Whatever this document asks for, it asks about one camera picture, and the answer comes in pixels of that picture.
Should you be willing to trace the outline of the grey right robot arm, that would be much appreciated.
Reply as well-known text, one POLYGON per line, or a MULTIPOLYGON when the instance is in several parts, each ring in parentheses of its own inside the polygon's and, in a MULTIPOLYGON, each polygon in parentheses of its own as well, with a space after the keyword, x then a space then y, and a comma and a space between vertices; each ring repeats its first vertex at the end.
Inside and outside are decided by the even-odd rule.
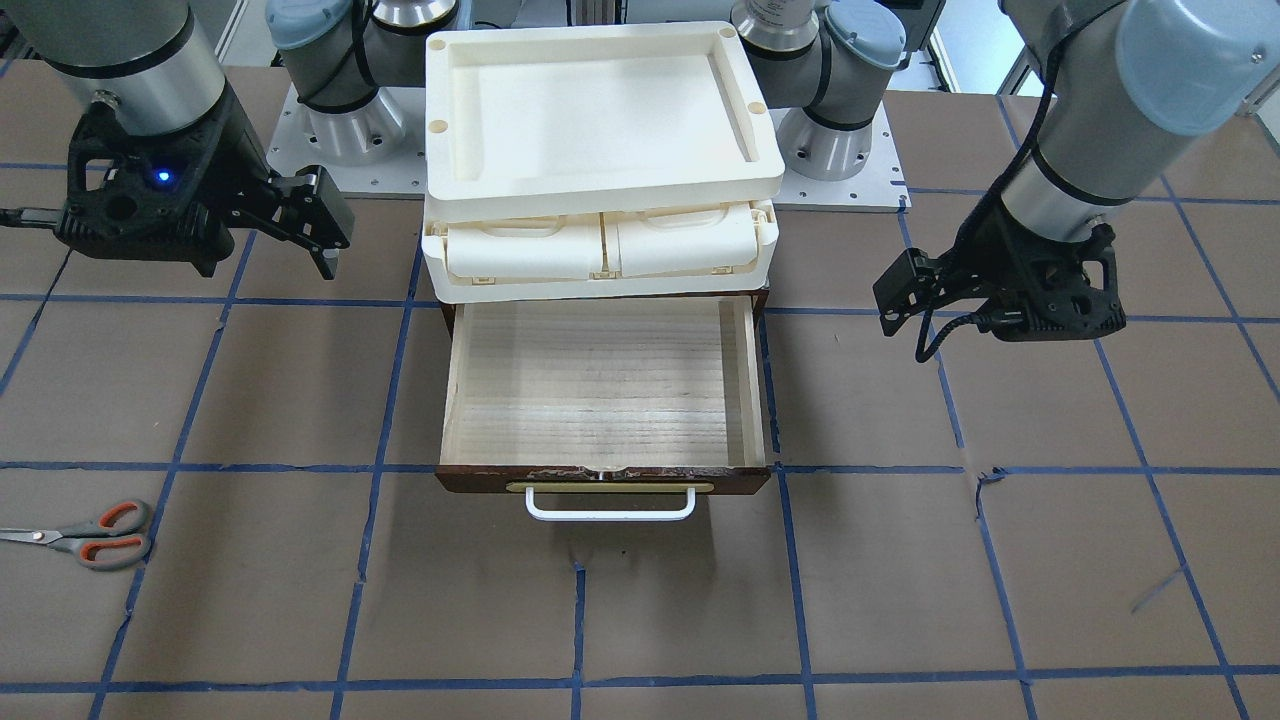
POLYGON ((8 208, 87 258, 187 263, 210 277, 230 231, 305 250, 333 279, 355 214, 337 168, 407 158, 394 87, 424 85, 430 38, 457 1, 270 1, 265 20, 314 160, 268 151, 187 1, 14 1, 8 12, 84 104, 59 209, 8 208))

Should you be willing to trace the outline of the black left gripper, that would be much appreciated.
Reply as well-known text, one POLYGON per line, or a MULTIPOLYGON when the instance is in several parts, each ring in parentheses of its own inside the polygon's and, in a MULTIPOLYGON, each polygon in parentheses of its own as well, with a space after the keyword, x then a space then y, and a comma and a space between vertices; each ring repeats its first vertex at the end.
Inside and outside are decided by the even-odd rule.
POLYGON ((920 249, 905 249, 873 283, 879 325, 895 336, 910 316, 950 304, 966 277, 983 283, 977 327, 1006 342, 1096 340, 1123 329, 1114 228, 1087 227, 1080 243, 1043 238, 1002 205, 957 242, 957 269, 920 249))

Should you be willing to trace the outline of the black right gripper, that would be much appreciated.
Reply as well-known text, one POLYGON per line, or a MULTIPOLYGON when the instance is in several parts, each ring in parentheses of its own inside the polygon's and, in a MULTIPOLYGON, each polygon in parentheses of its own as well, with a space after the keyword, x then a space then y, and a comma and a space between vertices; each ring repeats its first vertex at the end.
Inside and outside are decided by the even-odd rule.
POLYGON ((250 119, 227 85, 192 126, 133 136, 119 113, 90 104, 68 151, 67 202, 55 236, 88 258, 189 263, 210 277, 230 256, 232 227, 266 229, 308 251, 334 281, 355 229, 325 167, 280 176, 264 159, 250 119))

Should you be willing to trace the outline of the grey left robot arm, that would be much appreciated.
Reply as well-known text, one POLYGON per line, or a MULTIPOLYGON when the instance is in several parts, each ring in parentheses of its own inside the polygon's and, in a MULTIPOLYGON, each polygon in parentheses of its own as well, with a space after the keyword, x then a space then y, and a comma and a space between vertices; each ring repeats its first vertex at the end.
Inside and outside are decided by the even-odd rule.
MULTIPOLYGON (((1043 94, 1014 159, 932 259, 899 256, 873 286, 882 331, 963 299, 954 329, 998 340, 1094 340, 1124 328, 1110 224, 1196 138, 1277 68, 1275 1, 1004 1, 1043 94)), ((740 1, 731 13, 790 170, 856 174, 905 28, 876 1, 740 1)))

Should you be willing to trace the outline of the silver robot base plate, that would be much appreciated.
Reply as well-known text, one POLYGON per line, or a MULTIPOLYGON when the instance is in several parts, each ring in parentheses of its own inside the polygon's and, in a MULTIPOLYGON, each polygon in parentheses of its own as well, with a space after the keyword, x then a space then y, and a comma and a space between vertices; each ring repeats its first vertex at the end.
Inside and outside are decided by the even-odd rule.
MULTIPOLYGON (((276 128, 268 145, 269 164, 292 176, 302 167, 325 167, 343 195, 356 199, 422 199, 426 188, 425 91, 390 88, 401 110, 406 137, 387 154, 362 165, 342 165, 325 159, 310 141, 305 122, 307 109, 296 101, 289 87, 276 128)), ((774 206, 801 211, 895 213, 911 206, 908 182, 890 129, 884 108, 874 117, 870 155, 861 170, 849 179, 820 182, 792 170, 783 174, 774 206)))

